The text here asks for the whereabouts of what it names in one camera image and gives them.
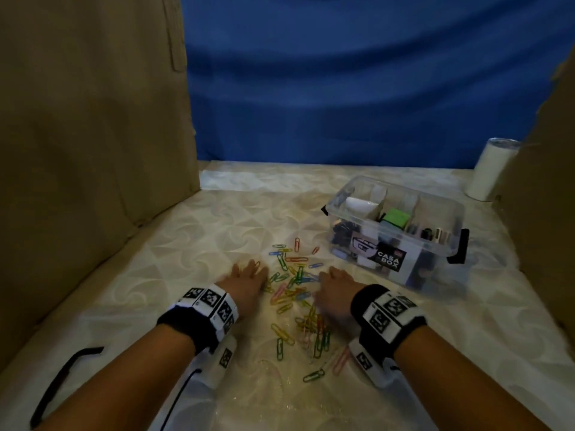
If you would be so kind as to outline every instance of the cable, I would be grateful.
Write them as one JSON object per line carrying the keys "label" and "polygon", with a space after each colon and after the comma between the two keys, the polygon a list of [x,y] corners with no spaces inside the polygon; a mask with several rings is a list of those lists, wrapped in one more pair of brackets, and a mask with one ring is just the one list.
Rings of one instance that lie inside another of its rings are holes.
{"label": "cable", "polygon": [[174,402],[172,403],[172,406],[170,407],[170,410],[168,411],[168,415],[166,416],[166,419],[164,420],[164,423],[162,424],[162,427],[160,428],[160,431],[164,431],[164,428],[166,427],[166,424],[168,423],[168,419],[170,418],[170,414],[172,414],[172,411],[174,410],[174,407],[176,406],[176,402],[178,401],[180,395],[182,394],[183,390],[186,388],[188,382],[190,381],[191,377],[193,377],[195,374],[201,374],[202,373],[202,369],[194,369],[192,371],[192,373],[190,374],[189,377],[187,377],[185,383],[182,385],[182,388],[180,389],[180,391],[178,392],[178,394],[176,395],[176,399],[174,399]]}

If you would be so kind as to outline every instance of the green sponge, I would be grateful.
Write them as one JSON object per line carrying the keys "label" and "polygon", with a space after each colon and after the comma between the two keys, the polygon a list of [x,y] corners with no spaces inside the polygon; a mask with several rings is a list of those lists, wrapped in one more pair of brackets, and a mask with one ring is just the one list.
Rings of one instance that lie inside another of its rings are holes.
{"label": "green sponge", "polygon": [[403,230],[407,225],[409,218],[410,216],[408,213],[398,209],[391,209],[385,214],[384,221],[389,222],[390,224],[393,224]]}

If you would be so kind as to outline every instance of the right hand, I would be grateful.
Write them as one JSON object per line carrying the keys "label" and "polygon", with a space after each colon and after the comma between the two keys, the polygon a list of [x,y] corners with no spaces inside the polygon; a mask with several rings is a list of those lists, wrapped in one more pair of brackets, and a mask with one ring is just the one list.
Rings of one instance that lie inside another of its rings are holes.
{"label": "right hand", "polygon": [[320,272],[321,288],[315,293],[315,303],[322,311],[334,318],[351,317],[351,301],[355,294],[366,287],[357,283],[343,269],[329,267],[328,272]]}

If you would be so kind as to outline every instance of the left hand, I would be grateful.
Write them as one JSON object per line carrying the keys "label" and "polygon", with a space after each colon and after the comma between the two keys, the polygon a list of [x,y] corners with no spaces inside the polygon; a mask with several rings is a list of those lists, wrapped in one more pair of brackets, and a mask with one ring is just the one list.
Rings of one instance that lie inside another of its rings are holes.
{"label": "left hand", "polygon": [[264,267],[258,272],[255,261],[252,259],[244,269],[240,269],[235,264],[232,267],[232,273],[216,282],[216,285],[232,297],[240,318],[247,318],[258,306],[259,292],[267,281],[267,274],[268,268]]}

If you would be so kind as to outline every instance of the cardboard wall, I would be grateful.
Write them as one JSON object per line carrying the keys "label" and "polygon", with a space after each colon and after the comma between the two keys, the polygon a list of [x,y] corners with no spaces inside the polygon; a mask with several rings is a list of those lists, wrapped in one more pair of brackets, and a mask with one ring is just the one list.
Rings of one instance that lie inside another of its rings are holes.
{"label": "cardboard wall", "polygon": [[4,0],[0,22],[2,369],[199,179],[179,0]]}
{"label": "cardboard wall", "polygon": [[575,52],[496,188],[521,269],[575,345]]}

